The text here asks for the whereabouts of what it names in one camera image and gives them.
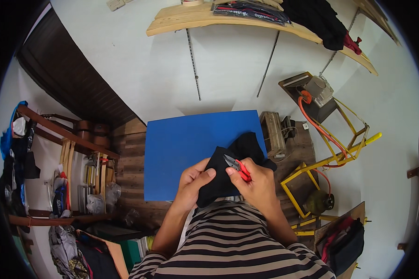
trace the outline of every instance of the yellow handle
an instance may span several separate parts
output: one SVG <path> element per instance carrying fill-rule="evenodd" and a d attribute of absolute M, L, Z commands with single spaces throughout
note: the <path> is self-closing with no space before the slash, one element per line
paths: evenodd
<path fill-rule="evenodd" d="M 369 143 L 378 140 L 381 136 L 382 136 L 381 132 L 376 133 L 374 136 L 372 136 L 371 138 L 367 139 L 364 143 L 366 145 L 368 145 Z"/>

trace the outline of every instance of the orange hose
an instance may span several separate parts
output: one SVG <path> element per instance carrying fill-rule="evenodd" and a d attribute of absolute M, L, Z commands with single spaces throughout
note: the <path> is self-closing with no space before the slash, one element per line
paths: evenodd
<path fill-rule="evenodd" d="M 327 180 L 327 184 L 329 185 L 329 197 L 330 197 L 330 194 L 331 194 L 331 192 L 332 192 L 332 187 L 330 187 L 330 181 L 329 181 L 329 179 L 327 178 L 327 176 L 325 176 L 325 175 L 324 175 L 322 172 L 320 172 L 319 170 L 317 170 L 317 169 L 312 169 L 312 170 L 314 170 L 314 171 L 316 171 L 317 173 L 321 174 L 322 176 L 324 176 L 325 180 Z"/>
<path fill-rule="evenodd" d="M 304 117 L 307 119 L 307 121 L 308 122 L 310 122 L 310 124 L 312 124 L 321 134 L 323 134 L 329 141 L 331 141 L 331 142 L 333 142 L 333 144 L 335 144 L 340 150 L 341 150 L 341 152 L 344 154 L 344 159 L 347 159 L 347 153 L 346 153 L 346 150 L 344 150 L 343 148 L 342 148 L 342 146 L 338 143 L 338 142 L 336 142 L 332 137 L 330 137 L 330 135 L 329 134 L 327 134 L 323 129 L 321 129 L 321 127 L 320 126 L 318 126 L 318 124 L 316 124 L 315 122 L 313 122 L 313 120 L 312 119 L 310 119 L 310 117 L 307 115 L 307 113 L 305 112 L 305 110 L 304 110 L 304 108 L 302 107 L 302 100 L 303 100 L 303 97 L 302 96 L 299 96 L 299 98 L 298 98 L 298 105 L 299 105 L 299 108 L 301 109 L 301 112 L 302 112 L 302 114 L 304 115 Z M 324 167 L 341 167 L 341 166 L 344 166 L 345 164 L 342 164 L 342 165 L 334 165 L 334 166 L 331 166 L 331 165 L 323 165 Z"/>

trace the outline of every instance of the metal blade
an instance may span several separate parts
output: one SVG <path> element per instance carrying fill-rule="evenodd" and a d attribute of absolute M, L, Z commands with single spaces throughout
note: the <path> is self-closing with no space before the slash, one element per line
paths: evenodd
<path fill-rule="evenodd" d="M 225 157 L 225 162 L 232 168 L 234 168 L 235 170 L 239 171 L 240 167 L 239 164 L 236 162 L 235 159 L 233 159 L 232 157 L 228 156 L 227 154 L 223 155 Z"/>

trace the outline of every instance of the wall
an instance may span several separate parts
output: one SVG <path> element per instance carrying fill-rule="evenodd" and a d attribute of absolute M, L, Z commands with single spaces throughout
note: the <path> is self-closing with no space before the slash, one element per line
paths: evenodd
<path fill-rule="evenodd" d="M 381 36 L 368 54 L 378 77 L 359 68 L 335 93 L 368 123 L 369 137 L 383 133 L 363 148 L 357 161 L 325 172 L 336 198 L 335 208 L 327 214 L 343 214 L 366 201 L 366 216 L 372 220 L 365 226 L 361 269 L 354 271 L 354 279 L 388 278 L 404 255 L 397 244 L 408 241 L 415 226 L 419 181 L 407 179 L 406 171 L 419 166 L 419 74 L 406 42 L 398 38 L 400 47 Z M 358 129 L 363 127 L 348 116 Z M 323 124 L 343 143 L 350 141 L 352 134 L 339 113 Z M 331 156 L 314 128 L 310 132 L 317 159 Z"/>
<path fill-rule="evenodd" d="M 356 7 L 330 0 L 349 26 Z M 53 8 L 79 49 L 125 103 L 147 123 L 175 116 L 257 109 L 290 114 L 296 105 L 278 81 L 304 71 L 318 73 L 332 55 L 322 45 L 281 32 L 259 98 L 276 30 L 254 26 L 213 25 L 189 30 L 199 76 L 198 100 L 186 31 L 147 37 L 157 12 L 179 0 L 135 0 L 111 12 L 104 1 L 53 0 Z M 351 36 L 369 53 L 381 36 L 360 15 Z M 363 68 L 339 53 L 325 72 L 338 89 Z"/>
<path fill-rule="evenodd" d="M 13 58 L 6 72 L 0 91 L 0 137 L 10 125 L 13 109 L 18 102 L 26 100 L 28 107 L 39 114 L 58 113 L 78 119 L 60 103 L 51 98 L 42 90 L 31 77 L 21 68 L 18 61 Z M 39 179 L 27 179 L 25 181 L 26 196 L 30 209 L 49 210 L 49 199 L 44 181 L 53 177 L 53 171 L 59 164 L 61 146 L 50 142 L 42 137 L 35 136 L 31 151 L 34 152 L 36 166 L 41 169 Z M 72 171 L 72 209 L 77 210 L 77 191 L 75 186 L 81 182 L 83 169 L 83 155 L 74 153 Z M 3 160 L 0 154 L 0 176 L 3 170 Z M 26 237 L 32 239 L 34 246 L 31 247 L 33 254 L 29 255 L 31 264 L 40 278 L 61 278 L 56 271 L 50 256 L 48 244 L 49 227 L 32 227 Z"/>

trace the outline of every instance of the tape roll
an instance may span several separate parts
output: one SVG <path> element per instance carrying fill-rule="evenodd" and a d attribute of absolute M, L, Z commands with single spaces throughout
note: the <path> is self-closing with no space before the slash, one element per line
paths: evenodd
<path fill-rule="evenodd" d="M 194 0 L 194 1 L 184 0 L 182 4 L 184 7 L 193 7 L 193 6 L 198 6 L 198 5 L 203 4 L 203 0 Z"/>

